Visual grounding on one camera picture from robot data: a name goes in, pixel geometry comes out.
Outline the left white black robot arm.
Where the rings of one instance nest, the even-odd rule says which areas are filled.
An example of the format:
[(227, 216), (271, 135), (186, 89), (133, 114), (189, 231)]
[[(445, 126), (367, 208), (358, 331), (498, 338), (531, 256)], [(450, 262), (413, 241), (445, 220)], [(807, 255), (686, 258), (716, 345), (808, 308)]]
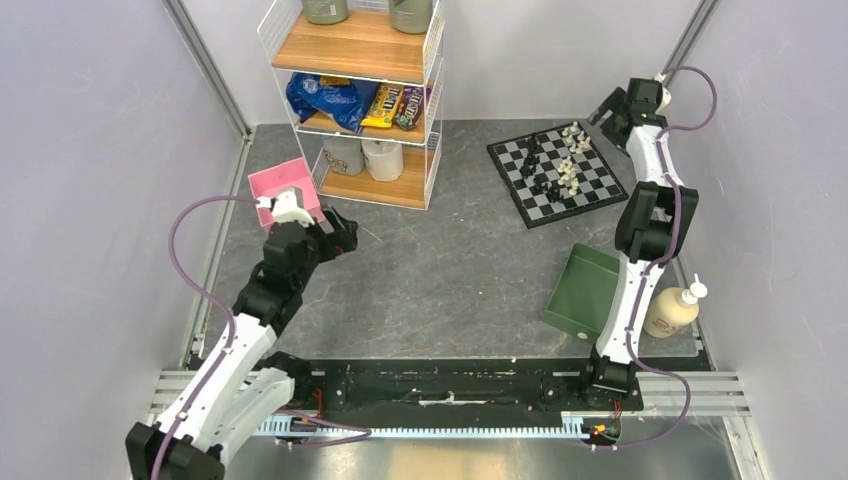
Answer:
[(125, 447), (134, 479), (221, 479), (261, 424), (281, 407), (301, 408), (314, 393), (309, 363), (264, 354), (303, 304), (316, 268), (358, 246), (359, 225), (335, 209), (302, 223), (275, 222), (261, 260), (239, 292), (209, 357), (152, 423), (135, 424)]

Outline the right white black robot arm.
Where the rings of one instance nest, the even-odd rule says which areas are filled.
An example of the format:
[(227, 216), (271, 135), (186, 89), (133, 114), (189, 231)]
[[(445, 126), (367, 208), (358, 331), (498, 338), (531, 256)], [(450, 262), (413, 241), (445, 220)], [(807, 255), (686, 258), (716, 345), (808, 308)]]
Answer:
[(652, 293), (679, 254), (699, 201), (669, 153), (670, 129), (660, 113), (667, 96), (660, 81), (632, 78), (589, 118), (632, 160), (637, 178), (615, 231), (620, 257), (612, 305), (577, 382), (579, 400), (591, 409), (625, 400), (635, 390), (639, 336)]

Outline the white wire wooden shelf rack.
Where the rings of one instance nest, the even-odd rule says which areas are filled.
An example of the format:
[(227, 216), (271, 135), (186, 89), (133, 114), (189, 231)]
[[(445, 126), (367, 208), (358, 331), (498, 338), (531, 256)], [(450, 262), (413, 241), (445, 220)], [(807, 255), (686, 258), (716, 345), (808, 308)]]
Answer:
[[(305, 121), (290, 113), (292, 131), (301, 154), (311, 166), (319, 194), (425, 210), (430, 204), (442, 155), (444, 4), (434, 2), (428, 29), (422, 34), (394, 29), (387, 1), (351, 1), (348, 6), (346, 20), (316, 25), (307, 20), (299, 1), (271, 3), (256, 33), (278, 90), (285, 90), (293, 73), (388, 82), (423, 88), (425, 110), (411, 131), (392, 126), (366, 127), (354, 133), (338, 126), (324, 113)], [(400, 145), (404, 170), (392, 182), (377, 181), (367, 172), (356, 175), (337, 172), (323, 152), (323, 142), (328, 138)]]

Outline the black white chess board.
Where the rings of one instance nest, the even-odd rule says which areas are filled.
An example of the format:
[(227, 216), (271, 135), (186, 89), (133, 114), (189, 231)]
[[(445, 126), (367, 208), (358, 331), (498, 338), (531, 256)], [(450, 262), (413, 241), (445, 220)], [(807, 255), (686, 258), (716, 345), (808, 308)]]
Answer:
[[(628, 192), (580, 121), (591, 137), (591, 149), (580, 155), (569, 152), (561, 131), (572, 121), (487, 146), (490, 159), (529, 229), (628, 199)], [(574, 157), (579, 181), (575, 196), (569, 196), (565, 188), (556, 185), (557, 167), (569, 155)]]

